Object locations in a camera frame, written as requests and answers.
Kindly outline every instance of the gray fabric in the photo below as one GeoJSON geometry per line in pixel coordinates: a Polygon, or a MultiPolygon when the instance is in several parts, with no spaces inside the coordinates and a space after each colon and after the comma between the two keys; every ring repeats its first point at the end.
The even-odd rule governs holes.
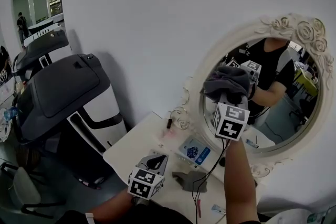
{"type": "Polygon", "coordinates": [[[249,85],[250,81],[245,70],[219,66],[203,83],[203,94],[218,103],[223,92],[247,96],[249,85]]]}
{"type": "MultiPolygon", "coordinates": [[[[182,189],[190,192],[193,191],[193,184],[194,184],[194,192],[197,191],[198,187],[204,181],[205,178],[200,181],[197,180],[203,178],[205,175],[206,173],[197,171],[190,171],[188,174],[181,172],[173,172],[173,178],[175,178],[175,180],[182,186],[182,189]]],[[[200,189],[198,190],[200,193],[207,192],[206,184],[207,181],[201,185],[200,189]]]]}

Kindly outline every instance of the black cable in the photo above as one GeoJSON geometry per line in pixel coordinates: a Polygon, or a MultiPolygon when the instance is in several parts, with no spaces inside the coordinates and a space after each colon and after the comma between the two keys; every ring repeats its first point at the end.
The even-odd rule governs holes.
{"type": "Polygon", "coordinates": [[[229,145],[229,140],[226,140],[226,145],[224,146],[224,141],[223,141],[223,139],[222,139],[222,144],[223,144],[222,152],[221,152],[221,154],[220,154],[218,160],[216,161],[215,165],[212,167],[212,169],[211,169],[205,176],[203,176],[201,179],[198,179],[198,180],[196,180],[196,181],[193,182],[192,197],[193,197],[193,200],[194,200],[194,202],[195,202],[195,208],[196,208],[196,224],[198,224],[198,219],[197,219],[197,214],[198,214],[197,200],[198,200],[198,198],[200,197],[200,194],[201,194],[201,193],[199,192],[199,190],[200,190],[199,188],[203,185],[204,182],[207,181],[207,179],[210,177],[211,173],[212,173],[213,170],[216,168],[216,166],[217,166],[217,164],[219,163],[219,161],[222,159],[223,154],[224,154],[226,148],[227,148],[228,145],[229,145]],[[203,180],[203,182],[198,186],[198,188],[197,188],[197,192],[196,192],[196,197],[194,197],[194,184],[195,184],[196,182],[198,182],[198,181],[201,181],[202,179],[204,179],[204,180],[203,180]]]}
{"type": "Polygon", "coordinates": [[[282,141],[284,141],[283,140],[283,138],[282,138],[282,136],[280,135],[280,134],[276,134],[272,129],[271,129],[271,127],[270,126],[268,126],[268,123],[265,121],[265,124],[266,124],[266,126],[270,129],[270,131],[274,134],[274,135],[276,135],[276,136],[278,136],[278,137],[280,137],[281,138],[281,140],[282,141]]]}

